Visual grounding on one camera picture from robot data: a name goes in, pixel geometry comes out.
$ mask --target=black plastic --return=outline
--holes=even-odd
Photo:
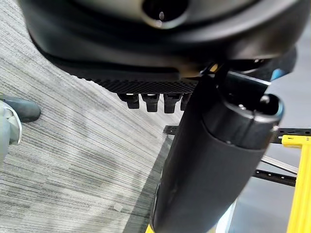
[[[270,81],[276,69],[280,69],[282,76],[293,71],[297,61],[296,47],[290,49],[282,56],[270,60],[252,60],[253,64],[259,64],[258,67],[250,69],[245,65],[245,61],[231,61],[230,67],[232,70],[265,81]]]
[[[261,97],[271,83],[243,74],[229,71],[226,77],[219,83],[220,91],[229,102],[237,106],[242,104],[251,109],[256,107]]]
[[[188,101],[190,100],[190,97],[191,97],[191,93],[183,95],[183,98],[181,99],[181,103],[180,103],[181,111],[185,111]]]
[[[127,103],[129,109],[139,109],[139,96],[138,94],[118,94],[119,98]]]
[[[160,95],[158,94],[142,94],[142,100],[146,102],[147,112],[156,113],[157,103],[159,101]]]
[[[175,112],[175,105],[180,101],[182,94],[164,94],[164,113],[172,114]]]
[[[192,93],[197,85],[196,80],[183,79],[176,82],[147,82],[147,81],[119,81],[98,80],[95,81],[107,90],[114,93],[137,94],[174,94]]]
[[[197,85],[163,168],[151,220],[155,232],[206,233],[217,223],[253,175],[282,118],[281,102],[271,108],[274,113],[256,119],[227,103],[212,79]],[[210,113],[213,119],[206,117]]]
[[[154,68],[153,72],[169,68],[182,77],[193,71],[198,74],[210,60],[279,57],[294,46],[310,14],[309,0],[260,0],[226,18],[164,31],[101,15],[69,0],[18,2],[41,52],[83,69],[90,62],[102,64],[103,69],[106,64],[142,71]],[[93,71],[80,76],[77,68],[66,66],[61,67],[66,72],[95,79]],[[104,75],[124,81],[117,67],[107,70]],[[159,80],[166,76],[159,73]],[[129,71],[126,79],[136,78]]]
[[[163,22],[180,17],[188,7],[188,0],[144,0],[142,9],[147,16]]]
[[[132,77],[138,82],[176,82],[180,80],[178,70],[169,67],[133,67],[109,62],[69,61],[52,56],[43,51],[33,40],[39,52],[63,71],[89,80],[127,81]]]

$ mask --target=striped carpet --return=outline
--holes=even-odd
[[[0,233],[140,233],[182,112],[128,110],[116,94],[52,66],[14,1],[0,0],[0,91],[34,100],[0,168]]]

